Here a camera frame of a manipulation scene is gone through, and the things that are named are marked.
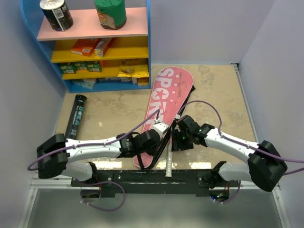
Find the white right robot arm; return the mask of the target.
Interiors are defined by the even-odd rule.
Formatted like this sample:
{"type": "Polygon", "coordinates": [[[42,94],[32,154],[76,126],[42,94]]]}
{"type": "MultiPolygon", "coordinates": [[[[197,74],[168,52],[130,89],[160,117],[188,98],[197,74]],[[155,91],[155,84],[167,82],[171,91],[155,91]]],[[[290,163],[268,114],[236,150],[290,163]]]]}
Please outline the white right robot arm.
{"type": "Polygon", "coordinates": [[[179,140],[225,152],[241,160],[241,164],[219,162],[203,180],[211,188],[221,187],[228,181],[250,181],[260,189],[271,192],[287,171],[287,165],[280,158],[274,145],[244,141],[232,136],[221,136],[219,130],[210,124],[200,126],[189,115],[177,121],[182,134],[179,140]]]}

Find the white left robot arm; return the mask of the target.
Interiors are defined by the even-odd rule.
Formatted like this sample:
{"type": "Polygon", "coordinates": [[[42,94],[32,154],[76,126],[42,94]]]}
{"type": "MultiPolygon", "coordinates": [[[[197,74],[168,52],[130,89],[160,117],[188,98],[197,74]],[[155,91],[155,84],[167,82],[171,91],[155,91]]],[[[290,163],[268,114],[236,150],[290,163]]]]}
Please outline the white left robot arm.
{"type": "Polygon", "coordinates": [[[143,152],[154,152],[159,146],[163,133],[147,130],[136,136],[122,134],[105,140],[77,141],[67,139],[62,133],[56,134],[37,148],[38,177],[51,179],[65,175],[87,186],[98,182],[96,168],[81,160],[92,158],[132,158],[143,152]]]}

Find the black shuttlecock tube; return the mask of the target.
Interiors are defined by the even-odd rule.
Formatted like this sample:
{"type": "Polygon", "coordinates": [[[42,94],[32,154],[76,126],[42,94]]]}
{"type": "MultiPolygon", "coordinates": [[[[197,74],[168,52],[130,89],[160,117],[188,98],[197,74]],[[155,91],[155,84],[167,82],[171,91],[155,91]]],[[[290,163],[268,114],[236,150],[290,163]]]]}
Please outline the black shuttlecock tube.
{"type": "Polygon", "coordinates": [[[71,114],[66,127],[66,138],[74,140],[77,139],[86,100],[87,97],[84,95],[77,94],[75,96],[71,114]]]}

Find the pink racket cover bag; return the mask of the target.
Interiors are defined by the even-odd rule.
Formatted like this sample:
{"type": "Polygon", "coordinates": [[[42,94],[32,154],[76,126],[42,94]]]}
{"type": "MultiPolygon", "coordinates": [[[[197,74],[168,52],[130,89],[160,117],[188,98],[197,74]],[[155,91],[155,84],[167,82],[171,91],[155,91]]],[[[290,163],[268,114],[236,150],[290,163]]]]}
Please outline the pink racket cover bag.
{"type": "Polygon", "coordinates": [[[145,118],[159,109],[159,120],[171,125],[193,89],[193,76],[188,70],[174,66],[162,69],[153,83],[145,118]]]}

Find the pink racket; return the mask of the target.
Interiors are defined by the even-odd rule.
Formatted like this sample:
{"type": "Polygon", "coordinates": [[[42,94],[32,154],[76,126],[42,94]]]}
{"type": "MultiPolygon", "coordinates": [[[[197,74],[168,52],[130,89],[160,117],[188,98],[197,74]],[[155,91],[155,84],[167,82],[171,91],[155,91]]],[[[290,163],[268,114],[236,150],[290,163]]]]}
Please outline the pink racket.
{"type": "Polygon", "coordinates": [[[167,147],[167,159],[166,159],[166,174],[165,177],[172,177],[172,143],[168,143],[167,147]]]}

